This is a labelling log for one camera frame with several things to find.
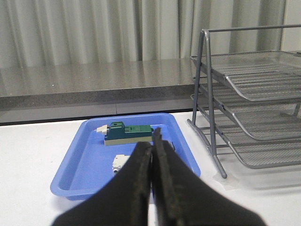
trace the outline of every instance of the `small white component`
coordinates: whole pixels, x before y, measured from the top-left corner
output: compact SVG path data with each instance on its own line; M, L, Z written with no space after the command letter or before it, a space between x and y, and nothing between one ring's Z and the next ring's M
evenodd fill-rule
M97 133L102 133L102 134L104 134L104 135L107 135L107 131L108 131L108 125L103 125L103 126L98 127L98 128L96 129L96 132L97 132Z
M113 161L113 172L117 173L123 165L127 162L130 155L117 154Z

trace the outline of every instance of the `curtain fold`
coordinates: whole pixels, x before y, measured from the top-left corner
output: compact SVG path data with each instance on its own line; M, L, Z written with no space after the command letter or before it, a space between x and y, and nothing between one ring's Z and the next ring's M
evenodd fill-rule
M282 24L285 0L0 0L0 68L185 58L202 28ZM212 34L212 53L279 49L282 31Z
M285 3L285 24L301 24L300 0L289 0ZM301 29L284 29L282 32L281 49L286 51L301 50Z

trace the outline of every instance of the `toy building block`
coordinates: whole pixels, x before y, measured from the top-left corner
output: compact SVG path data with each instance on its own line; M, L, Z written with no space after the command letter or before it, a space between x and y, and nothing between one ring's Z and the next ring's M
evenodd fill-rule
M127 162L130 155L117 154L113 162L113 172L117 173Z
M153 128L150 125L125 126L122 121L116 121L109 127L101 126L96 131L105 135L104 145L121 145L139 141L151 142Z

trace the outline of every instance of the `table surface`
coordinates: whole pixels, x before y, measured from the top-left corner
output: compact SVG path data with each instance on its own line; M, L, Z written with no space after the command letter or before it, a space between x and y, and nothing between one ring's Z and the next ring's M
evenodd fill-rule
M173 115L200 166L203 181L260 214L269 226L301 224L301 166L248 169L225 149L220 160L228 178L222 179L206 146L186 122L191 113ZM0 225L50 225L57 215L81 202L57 197L49 186L82 122L0 127ZM201 115L197 122L208 126ZM156 225L154 212L151 204L149 225Z

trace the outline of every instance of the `stacked paper tray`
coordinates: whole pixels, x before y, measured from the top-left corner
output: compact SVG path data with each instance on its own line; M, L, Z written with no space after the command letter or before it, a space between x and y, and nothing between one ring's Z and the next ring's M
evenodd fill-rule
M262 169L277 166L301 164L301 138L271 141L258 141L250 138L245 132L221 113L216 114L217 131L229 145L238 159L247 167Z
M227 116L217 117L217 125L238 125L251 138L267 141L301 138L301 99L253 102L232 89L214 83L215 105ZM207 96L206 84L200 91Z
M250 101L301 97L301 57L282 51L212 55L213 78ZM206 73L206 57L202 57Z

